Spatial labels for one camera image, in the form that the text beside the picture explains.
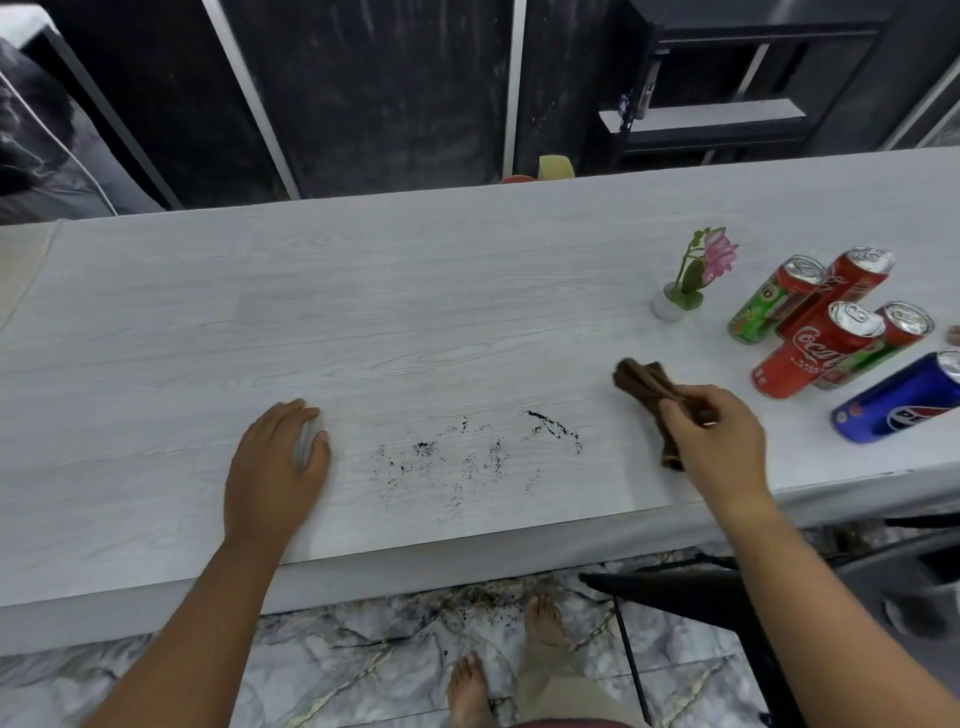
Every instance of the yellow object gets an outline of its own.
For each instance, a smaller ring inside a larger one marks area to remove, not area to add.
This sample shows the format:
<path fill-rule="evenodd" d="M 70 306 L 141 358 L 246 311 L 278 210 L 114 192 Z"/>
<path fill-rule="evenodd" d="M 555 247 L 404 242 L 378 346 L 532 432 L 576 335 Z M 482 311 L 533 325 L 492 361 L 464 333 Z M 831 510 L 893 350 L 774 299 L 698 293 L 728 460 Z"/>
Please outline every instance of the yellow object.
<path fill-rule="evenodd" d="M 540 170 L 537 172 L 537 179 L 541 182 L 572 180 L 574 177 L 576 175 L 573 174 L 573 165 L 563 155 L 543 155 L 540 157 Z"/>

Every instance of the left hand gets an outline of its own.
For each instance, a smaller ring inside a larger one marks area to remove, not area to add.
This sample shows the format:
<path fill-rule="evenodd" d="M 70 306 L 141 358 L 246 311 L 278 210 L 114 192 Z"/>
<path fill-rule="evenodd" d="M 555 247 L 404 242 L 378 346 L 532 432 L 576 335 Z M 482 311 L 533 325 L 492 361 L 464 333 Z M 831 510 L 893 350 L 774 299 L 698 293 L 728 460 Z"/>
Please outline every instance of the left hand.
<path fill-rule="evenodd" d="M 303 405 L 278 402 L 240 439 L 227 476 L 225 541 L 272 548 L 279 557 L 310 515 L 326 483 L 330 444 L 327 433 L 319 432 L 306 468 L 297 467 L 294 445 L 303 426 L 320 414 Z"/>

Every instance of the stem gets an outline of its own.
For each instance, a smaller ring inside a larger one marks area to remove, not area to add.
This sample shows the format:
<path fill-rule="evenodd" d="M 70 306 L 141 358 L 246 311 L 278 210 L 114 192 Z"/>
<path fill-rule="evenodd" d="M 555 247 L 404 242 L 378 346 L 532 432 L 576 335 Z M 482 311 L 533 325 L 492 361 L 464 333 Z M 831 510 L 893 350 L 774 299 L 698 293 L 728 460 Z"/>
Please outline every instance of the stem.
<path fill-rule="evenodd" d="M 695 259 L 699 257 L 698 255 L 693 254 L 693 248 L 694 246 L 700 245 L 700 241 L 707 236 L 709 231 L 710 231 L 710 228 L 707 228 L 706 230 L 704 230 L 703 234 L 700 236 L 699 239 L 697 238 L 696 235 L 694 235 L 693 239 L 689 243 L 687 243 L 684 257 L 680 259 L 680 271 L 677 273 L 677 279 L 673 281 L 673 289 L 675 291 L 680 291 L 681 293 L 683 293 L 683 291 L 681 291 L 680 289 L 680 279 L 684 277 L 684 268 L 686 268 L 686 262 L 690 259 Z"/>

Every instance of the pepsi logo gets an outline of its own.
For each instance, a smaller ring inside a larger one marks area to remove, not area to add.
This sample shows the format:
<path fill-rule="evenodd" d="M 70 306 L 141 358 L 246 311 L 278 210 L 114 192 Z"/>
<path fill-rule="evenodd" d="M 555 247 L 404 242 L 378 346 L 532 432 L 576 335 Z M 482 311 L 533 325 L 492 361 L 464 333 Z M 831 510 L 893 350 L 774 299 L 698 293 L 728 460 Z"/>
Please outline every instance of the pepsi logo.
<path fill-rule="evenodd" d="M 944 412 L 949 412 L 949 407 L 895 407 L 887 413 L 887 424 L 892 430 L 907 429 Z"/>

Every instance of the right hand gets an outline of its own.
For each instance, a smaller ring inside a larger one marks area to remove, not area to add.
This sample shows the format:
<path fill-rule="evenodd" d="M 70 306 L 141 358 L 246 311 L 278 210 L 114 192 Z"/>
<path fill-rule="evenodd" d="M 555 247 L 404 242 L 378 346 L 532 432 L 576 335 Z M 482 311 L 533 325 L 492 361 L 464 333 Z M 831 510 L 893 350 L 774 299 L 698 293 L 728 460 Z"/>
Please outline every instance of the right hand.
<path fill-rule="evenodd" d="M 677 389 L 687 397 L 706 400 L 720 418 L 716 425 L 700 427 L 674 401 L 660 400 L 660 412 L 677 441 L 690 482 L 720 524 L 730 515 L 772 506 L 766 436 L 750 407 L 733 392 L 712 384 Z"/>

